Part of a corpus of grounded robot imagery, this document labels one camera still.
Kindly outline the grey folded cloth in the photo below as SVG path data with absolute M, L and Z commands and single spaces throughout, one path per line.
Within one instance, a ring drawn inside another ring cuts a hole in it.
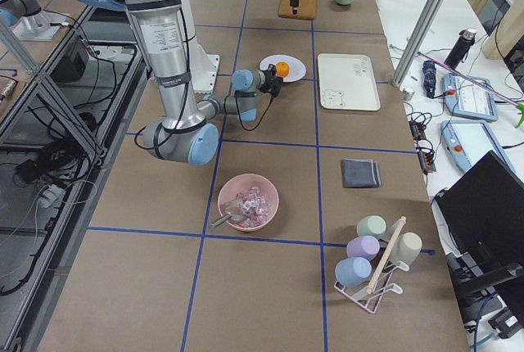
M 378 188 L 382 185 L 378 163 L 373 159 L 342 159 L 343 188 Z

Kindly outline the wooden tray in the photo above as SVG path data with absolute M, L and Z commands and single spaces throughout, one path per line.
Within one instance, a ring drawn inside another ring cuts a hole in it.
M 299 0 L 296 9 L 291 6 L 290 0 L 280 0 L 278 16 L 285 19 L 314 20 L 317 14 L 318 0 Z

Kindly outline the green cup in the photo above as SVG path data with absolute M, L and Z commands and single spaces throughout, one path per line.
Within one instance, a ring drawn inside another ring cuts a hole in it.
M 380 215 L 368 215 L 362 218 L 356 226 L 358 236 L 374 236 L 380 238 L 386 231 L 386 221 Z

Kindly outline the purple reacher stick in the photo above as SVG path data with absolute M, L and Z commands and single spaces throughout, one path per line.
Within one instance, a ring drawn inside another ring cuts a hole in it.
M 439 62 L 438 60 L 435 60 L 434 58 L 428 56 L 425 53 L 417 52 L 417 54 L 419 56 L 423 56 L 424 58 L 426 58 L 429 61 L 434 62 L 436 65 L 438 65 L 439 67 L 449 71 L 450 73 L 455 74 L 456 76 L 462 78 L 464 81 L 468 81 L 468 82 L 472 83 L 473 85 L 475 85 L 475 86 L 477 86 L 479 88 L 482 88 L 484 91 L 486 91 L 488 93 L 492 93 L 495 97 L 498 97 L 501 100 L 503 100 L 503 101 L 507 102 L 508 104 L 510 104 L 510 105 L 514 106 L 515 108 L 517 108 L 519 110 L 520 119 L 517 122 L 515 128 L 517 129 L 517 128 L 521 127 L 521 125 L 523 124 L 523 120 L 524 120 L 524 116 L 523 116 L 524 105 L 522 103 L 516 102 L 513 99 L 511 99 L 509 97 L 506 97 L 502 93 L 499 93 L 499 92 L 495 91 L 492 87 L 488 87 L 487 85 L 484 85 L 484 84 L 476 81 L 473 77 L 467 76 L 465 74 L 461 74 L 457 70 L 454 70 L 454 69 L 448 67 L 444 63 Z

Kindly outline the upper teach pendant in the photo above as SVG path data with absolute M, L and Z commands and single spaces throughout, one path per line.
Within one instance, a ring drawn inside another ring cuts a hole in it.
M 494 122 L 499 118 L 494 95 L 456 74 L 442 79 L 444 103 L 452 115 Z

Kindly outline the blue cup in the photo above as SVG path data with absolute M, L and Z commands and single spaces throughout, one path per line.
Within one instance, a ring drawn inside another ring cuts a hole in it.
M 346 258 L 335 267 L 335 277 L 344 287 L 356 287 L 365 282 L 372 272 L 371 263 L 363 257 Z

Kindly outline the metal scoop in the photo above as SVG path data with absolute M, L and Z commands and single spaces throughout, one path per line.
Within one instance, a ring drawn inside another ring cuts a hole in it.
M 217 228 L 225 222 L 240 223 L 246 219 L 246 215 L 242 210 L 242 203 L 238 200 L 226 202 L 222 211 L 222 216 L 213 221 L 209 228 Z

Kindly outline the black water bottle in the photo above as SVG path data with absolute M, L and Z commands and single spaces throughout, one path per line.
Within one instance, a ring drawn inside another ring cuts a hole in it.
M 467 28 L 460 31 L 458 39 L 445 58 L 444 65 L 455 70 L 459 63 L 464 60 L 469 49 L 476 42 L 477 29 Z

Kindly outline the black laptop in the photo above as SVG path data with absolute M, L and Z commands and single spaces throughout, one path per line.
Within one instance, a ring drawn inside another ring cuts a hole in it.
M 436 197 L 460 251 L 475 261 L 523 263 L 523 182 L 493 151 Z

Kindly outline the purple cup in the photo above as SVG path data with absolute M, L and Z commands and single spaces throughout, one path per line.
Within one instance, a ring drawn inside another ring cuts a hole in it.
M 379 250 L 378 239 L 370 235 L 358 236 L 346 245 L 346 254 L 349 258 L 362 257 L 371 261 L 377 256 Z

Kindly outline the white round plate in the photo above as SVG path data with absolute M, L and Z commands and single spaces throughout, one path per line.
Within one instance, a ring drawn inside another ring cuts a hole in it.
M 260 62 L 260 69 L 267 70 L 270 65 L 276 68 L 277 76 L 282 78 L 285 83 L 292 83 L 301 80 L 307 72 L 305 64 L 296 57 L 276 54 L 267 56 Z

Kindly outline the orange fruit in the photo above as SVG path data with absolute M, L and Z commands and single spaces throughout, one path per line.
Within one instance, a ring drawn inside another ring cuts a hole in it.
M 286 78 L 290 73 L 290 66 L 285 61 L 280 61 L 275 65 L 276 75 L 279 78 Z

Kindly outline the beige cup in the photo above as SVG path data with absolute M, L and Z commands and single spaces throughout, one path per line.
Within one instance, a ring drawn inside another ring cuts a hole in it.
M 389 261 L 393 264 L 401 261 L 410 266 L 419 256 L 422 249 L 422 239 L 414 232 L 401 234 L 390 254 Z

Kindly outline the folded navy umbrella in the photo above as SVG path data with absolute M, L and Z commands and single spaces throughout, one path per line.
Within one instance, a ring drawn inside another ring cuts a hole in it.
M 436 90 L 436 66 L 431 60 L 422 63 L 423 89 L 428 98 L 435 97 Z

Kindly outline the cream bear tray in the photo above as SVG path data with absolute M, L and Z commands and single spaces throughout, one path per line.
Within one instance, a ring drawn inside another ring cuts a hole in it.
M 380 98 L 369 56 L 320 53 L 317 62 L 320 104 L 324 109 L 380 110 Z

